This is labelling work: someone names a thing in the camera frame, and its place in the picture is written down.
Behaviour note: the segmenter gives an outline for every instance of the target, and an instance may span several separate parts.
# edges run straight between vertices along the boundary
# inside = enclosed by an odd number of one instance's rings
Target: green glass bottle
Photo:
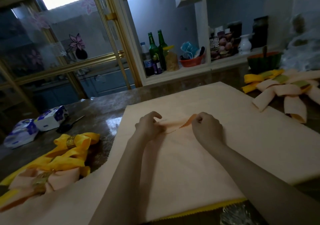
[[[159,36],[159,53],[160,53],[160,62],[162,66],[162,70],[165,71],[167,70],[167,65],[166,65],[166,60],[163,55],[163,48],[167,47],[168,45],[165,43],[165,40],[163,39],[162,31],[158,30],[158,36]]]
[[[160,59],[160,53],[159,53],[159,49],[158,47],[155,45],[155,41],[153,39],[152,33],[148,33],[149,36],[149,43],[150,43],[150,48],[149,48],[149,52],[150,52],[150,56],[156,56],[158,59]]]

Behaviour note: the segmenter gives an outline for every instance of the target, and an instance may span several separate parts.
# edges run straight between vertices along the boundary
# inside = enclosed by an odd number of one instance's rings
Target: table
[[[108,159],[114,137],[127,105],[137,104],[219,81],[240,90],[241,87],[245,85],[243,76],[247,73],[248,65],[240,64],[219,71],[201,73],[165,83],[159,83],[157,85],[145,86],[69,104],[66,108],[71,116],[70,122],[82,115],[85,115],[85,118],[75,124],[66,134],[76,135],[85,132],[95,132],[101,135],[101,142],[89,148],[88,158],[86,160],[86,165],[89,165],[91,171],[94,172]],[[258,90],[255,90],[249,95],[256,97],[259,93]],[[306,96],[302,96],[302,101],[307,105],[308,111],[306,126],[320,133],[320,106]],[[284,111],[283,98],[274,98],[270,105],[279,111]],[[38,134],[35,141],[13,150],[10,155],[0,160],[0,180],[35,158],[52,150],[55,147],[53,140],[59,136],[60,134],[55,130],[41,132]],[[320,201],[320,192],[318,192],[320,188],[320,179],[300,184],[297,188]],[[5,192],[6,187],[0,186],[0,195]],[[255,211],[249,202],[246,202],[246,206],[252,211],[251,214],[256,217],[256,219],[261,219],[258,212]],[[221,211],[221,209],[218,209],[153,223],[156,225],[220,224]]]

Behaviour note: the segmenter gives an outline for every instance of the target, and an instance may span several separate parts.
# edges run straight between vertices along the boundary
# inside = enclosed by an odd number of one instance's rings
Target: clear plastic bag
[[[320,11],[295,15],[291,19],[290,42],[281,57],[283,69],[320,69]]]

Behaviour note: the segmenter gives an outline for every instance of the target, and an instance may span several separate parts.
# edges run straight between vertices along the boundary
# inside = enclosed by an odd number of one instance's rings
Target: floral tissue packaging
[[[34,123],[40,131],[45,132],[58,128],[68,115],[68,111],[65,106],[62,105],[46,111],[36,118]]]
[[[33,122],[33,119],[19,121],[5,138],[3,145],[7,148],[17,148],[29,142],[32,142],[39,130]]]

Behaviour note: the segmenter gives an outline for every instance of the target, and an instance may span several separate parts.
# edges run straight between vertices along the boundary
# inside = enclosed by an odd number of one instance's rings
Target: red bowl
[[[200,65],[201,64],[201,61],[202,61],[202,57],[197,57],[197,58],[193,58],[193,59],[190,59],[190,60],[179,60],[181,62],[181,65],[185,68],[189,68],[189,67],[194,67],[194,66],[197,66],[197,65]]]

